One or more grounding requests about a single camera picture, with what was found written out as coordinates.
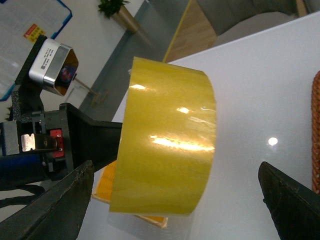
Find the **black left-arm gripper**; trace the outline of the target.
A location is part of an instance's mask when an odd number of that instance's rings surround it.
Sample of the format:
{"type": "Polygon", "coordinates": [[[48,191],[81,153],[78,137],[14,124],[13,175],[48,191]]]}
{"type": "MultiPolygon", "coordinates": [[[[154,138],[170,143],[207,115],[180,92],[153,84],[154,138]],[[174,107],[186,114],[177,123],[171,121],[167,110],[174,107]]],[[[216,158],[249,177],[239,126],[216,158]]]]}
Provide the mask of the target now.
{"type": "Polygon", "coordinates": [[[122,124],[89,118],[70,103],[58,110],[10,110],[0,124],[0,183],[61,180],[85,161],[98,171],[117,159],[122,124]]]}

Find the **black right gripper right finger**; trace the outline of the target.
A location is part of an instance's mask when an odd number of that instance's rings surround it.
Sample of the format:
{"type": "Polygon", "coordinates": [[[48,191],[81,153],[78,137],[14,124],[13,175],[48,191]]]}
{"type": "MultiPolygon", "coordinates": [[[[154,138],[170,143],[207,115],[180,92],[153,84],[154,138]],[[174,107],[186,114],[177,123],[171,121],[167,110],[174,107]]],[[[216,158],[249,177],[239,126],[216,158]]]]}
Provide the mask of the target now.
{"type": "Polygon", "coordinates": [[[320,238],[319,195],[265,161],[258,180],[281,240],[320,238]]]}

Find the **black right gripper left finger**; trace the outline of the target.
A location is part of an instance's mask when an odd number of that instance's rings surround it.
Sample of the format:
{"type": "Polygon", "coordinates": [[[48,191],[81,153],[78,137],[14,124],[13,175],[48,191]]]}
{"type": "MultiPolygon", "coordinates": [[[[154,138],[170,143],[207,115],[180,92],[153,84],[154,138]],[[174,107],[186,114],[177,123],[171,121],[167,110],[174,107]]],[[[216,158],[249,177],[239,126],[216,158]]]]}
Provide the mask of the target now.
{"type": "Polygon", "coordinates": [[[2,240],[77,239],[94,182],[87,160],[51,189],[0,223],[2,240]]]}

